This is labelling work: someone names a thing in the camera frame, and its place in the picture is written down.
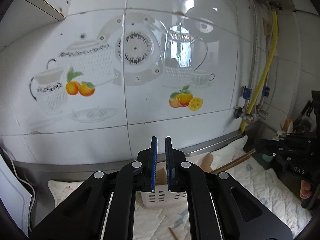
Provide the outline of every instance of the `white quilted mat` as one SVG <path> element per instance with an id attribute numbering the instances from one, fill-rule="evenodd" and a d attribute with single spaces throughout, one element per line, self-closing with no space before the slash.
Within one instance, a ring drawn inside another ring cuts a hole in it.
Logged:
<path id="1" fill-rule="evenodd" d="M 211 168 L 214 170 L 244 154 L 242 148 L 246 140 L 247 138 L 243 137 L 213 152 Z M 189 157 L 187 160 L 199 165 L 205 155 Z M 275 172 L 272 169 L 264 170 L 253 157 L 231 168 L 228 173 L 279 217 L 291 229 L 294 237 L 311 219 L 310 212 L 301 207 L 301 201 L 282 184 Z M 48 186 L 55 199 L 55 206 L 80 184 L 81 182 L 67 183 L 50 180 Z M 138 193 L 135 204 L 133 239 L 174 239 L 169 227 L 173 229 L 179 240 L 190 239 L 187 203 L 170 208 L 146 209 L 143 207 L 141 195 Z"/>

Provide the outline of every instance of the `yellow hose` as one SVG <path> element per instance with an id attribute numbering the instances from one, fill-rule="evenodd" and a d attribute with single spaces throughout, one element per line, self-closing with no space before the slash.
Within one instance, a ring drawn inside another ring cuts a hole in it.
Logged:
<path id="1" fill-rule="evenodd" d="M 253 96 L 250 100 L 250 104 L 247 110 L 247 114 L 251 114 L 251 111 L 253 109 L 253 107 L 256 104 L 257 98 L 259 96 L 260 90 L 263 87 L 264 84 L 264 80 L 268 74 L 271 62 L 273 60 L 273 56 L 276 52 L 276 47 L 277 47 L 277 43 L 278 43 L 278 19 L 277 19 L 277 13 L 276 12 L 272 12 L 272 27 L 273 27 L 273 40 L 272 40 L 272 44 L 271 44 L 271 51 L 269 54 L 269 57 L 266 61 L 266 65 L 264 67 L 263 73 L 259 79 L 259 83 L 256 87 L 256 89 L 254 90 Z M 244 132 L 244 129 L 246 127 L 246 122 L 244 120 L 242 120 L 241 122 L 241 126 L 240 126 L 240 131 Z"/>

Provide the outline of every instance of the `wooden stick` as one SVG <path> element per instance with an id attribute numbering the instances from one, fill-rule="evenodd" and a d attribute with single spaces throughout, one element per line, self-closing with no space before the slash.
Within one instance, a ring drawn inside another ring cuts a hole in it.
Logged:
<path id="1" fill-rule="evenodd" d="M 240 164 L 240 163 L 244 162 L 245 160 L 249 159 L 250 155 L 253 154 L 254 152 L 256 152 L 256 150 L 252 149 L 250 152 L 240 156 L 239 158 L 233 160 L 232 162 L 230 162 L 230 163 L 228 163 L 226 165 L 223 165 L 220 168 L 215 169 L 214 171 L 211 171 L 210 173 L 217 174 L 220 171 L 227 171 L 227 170 L 233 168 L 234 166 L 237 166 L 238 164 Z"/>
<path id="2" fill-rule="evenodd" d="M 170 231 L 171 235 L 173 236 L 174 240 L 179 240 L 179 238 L 176 236 L 176 234 L 172 228 L 169 228 L 169 231 Z"/>

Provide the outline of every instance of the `white plastic basket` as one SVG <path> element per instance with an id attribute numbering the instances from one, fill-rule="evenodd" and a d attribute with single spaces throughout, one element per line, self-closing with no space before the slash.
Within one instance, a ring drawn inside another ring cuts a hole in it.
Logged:
<path id="1" fill-rule="evenodd" d="M 168 191 L 168 185 L 159 185 L 152 193 L 141 192 L 141 198 L 145 208 L 165 208 L 187 202 L 187 193 L 172 193 Z"/>

